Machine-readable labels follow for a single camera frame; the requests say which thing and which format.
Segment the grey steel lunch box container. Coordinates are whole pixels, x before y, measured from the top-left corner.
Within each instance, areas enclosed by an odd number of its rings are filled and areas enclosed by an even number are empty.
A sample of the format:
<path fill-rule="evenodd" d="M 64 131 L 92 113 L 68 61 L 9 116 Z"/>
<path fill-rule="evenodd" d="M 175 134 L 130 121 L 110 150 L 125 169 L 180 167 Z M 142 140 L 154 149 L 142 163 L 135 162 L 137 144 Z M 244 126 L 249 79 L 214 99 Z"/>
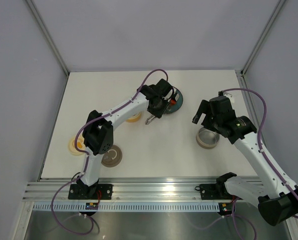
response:
<path fill-rule="evenodd" d="M 197 144 L 205 149 L 212 149 L 217 146 L 220 135 L 204 127 L 200 128 L 196 134 Z"/>

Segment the grey lunch box lid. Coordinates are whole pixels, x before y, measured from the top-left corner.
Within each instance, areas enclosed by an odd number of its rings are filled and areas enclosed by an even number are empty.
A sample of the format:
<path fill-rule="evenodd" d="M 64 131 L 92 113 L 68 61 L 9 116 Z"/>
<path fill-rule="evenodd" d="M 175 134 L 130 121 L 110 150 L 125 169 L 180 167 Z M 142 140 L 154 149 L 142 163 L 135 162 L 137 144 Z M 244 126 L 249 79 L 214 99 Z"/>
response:
<path fill-rule="evenodd" d="M 107 168 L 113 168 L 120 164 L 122 160 L 122 151 L 120 147 L 113 145 L 111 149 L 102 157 L 102 165 Z"/>

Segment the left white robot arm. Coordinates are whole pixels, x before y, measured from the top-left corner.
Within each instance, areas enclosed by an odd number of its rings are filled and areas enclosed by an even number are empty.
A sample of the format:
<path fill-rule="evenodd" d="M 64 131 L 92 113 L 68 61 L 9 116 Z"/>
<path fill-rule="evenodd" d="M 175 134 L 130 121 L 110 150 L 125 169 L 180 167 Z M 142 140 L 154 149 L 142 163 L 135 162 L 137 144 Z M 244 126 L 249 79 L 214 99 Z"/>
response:
<path fill-rule="evenodd" d="M 114 131 L 132 116 L 148 111 L 151 115 L 145 124 L 159 119 L 169 105 L 175 101 L 174 87 L 166 80 L 160 79 L 157 84 L 143 85 L 131 99 L 106 112 L 90 112 L 86 124 L 78 135 L 84 138 L 84 168 L 76 180 L 79 193 L 86 199 L 97 193 L 100 167 L 104 154 L 113 146 Z"/>

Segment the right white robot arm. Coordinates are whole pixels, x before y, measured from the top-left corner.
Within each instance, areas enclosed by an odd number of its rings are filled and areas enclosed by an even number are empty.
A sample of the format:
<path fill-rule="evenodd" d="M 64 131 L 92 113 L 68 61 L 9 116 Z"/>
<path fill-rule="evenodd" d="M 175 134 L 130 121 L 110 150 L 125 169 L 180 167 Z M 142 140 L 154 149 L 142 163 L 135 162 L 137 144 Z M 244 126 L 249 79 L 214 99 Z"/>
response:
<path fill-rule="evenodd" d="M 255 206 L 270 225 L 298 214 L 298 184 L 275 161 L 261 140 L 261 129 L 246 116 L 237 117 L 231 101 L 219 92 L 217 97 L 202 100 L 192 122 L 227 138 L 247 159 L 262 182 L 257 187 L 229 172 L 216 179 L 215 192 L 220 198 L 236 196 Z"/>

